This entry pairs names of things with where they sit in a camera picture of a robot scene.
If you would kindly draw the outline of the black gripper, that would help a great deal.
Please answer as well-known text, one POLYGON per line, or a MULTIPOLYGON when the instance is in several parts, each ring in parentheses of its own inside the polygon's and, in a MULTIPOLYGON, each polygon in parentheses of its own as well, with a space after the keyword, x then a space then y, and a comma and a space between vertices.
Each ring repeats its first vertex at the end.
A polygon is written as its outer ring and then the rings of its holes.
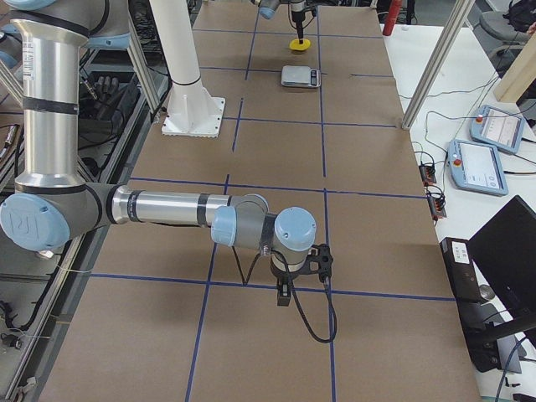
POLYGON ((299 42, 303 41, 303 26, 302 22, 305 21, 305 0, 291 0, 291 21, 296 22, 296 32, 299 42))
POLYGON ((295 280, 298 276, 309 275, 310 269, 304 264, 289 265, 287 271, 284 265, 271 262, 271 273, 276 278, 277 306, 288 307, 291 301, 289 279, 295 280))

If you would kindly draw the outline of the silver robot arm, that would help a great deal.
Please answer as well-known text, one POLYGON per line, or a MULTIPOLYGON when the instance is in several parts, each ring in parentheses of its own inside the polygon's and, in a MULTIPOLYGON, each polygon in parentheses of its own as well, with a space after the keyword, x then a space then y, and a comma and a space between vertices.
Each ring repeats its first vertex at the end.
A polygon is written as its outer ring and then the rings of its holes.
POLYGON ((304 26, 306 18, 307 2, 303 0, 258 0, 251 1, 259 9, 259 14, 264 19, 272 19, 280 7, 285 4, 287 11, 290 14, 291 26, 295 29, 299 44, 304 44, 304 26))
POLYGON ((112 224, 207 227, 212 240, 271 258, 277 302, 297 299, 294 280, 310 273, 317 225, 305 209, 272 214, 259 195, 156 193, 88 183, 78 172, 79 57, 91 39, 130 43, 125 1, 12 1, 23 38, 25 168, 1 205, 1 226, 18 246, 52 250, 112 224))

